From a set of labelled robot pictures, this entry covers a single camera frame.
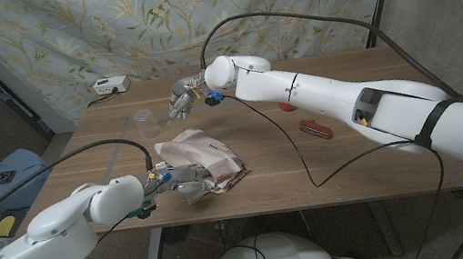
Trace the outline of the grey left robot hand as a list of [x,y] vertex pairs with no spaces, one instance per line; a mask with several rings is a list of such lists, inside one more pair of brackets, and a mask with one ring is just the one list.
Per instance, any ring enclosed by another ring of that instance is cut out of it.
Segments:
[[158,194],[177,191],[188,204],[194,204],[214,188],[211,174],[199,164],[155,169],[142,179],[145,200],[154,200]]

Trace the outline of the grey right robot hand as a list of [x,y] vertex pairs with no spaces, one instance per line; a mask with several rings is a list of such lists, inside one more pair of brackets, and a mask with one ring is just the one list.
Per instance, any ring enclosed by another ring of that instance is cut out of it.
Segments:
[[204,72],[175,82],[171,89],[166,124],[171,125],[176,120],[186,119],[195,100],[202,98],[206,90]]

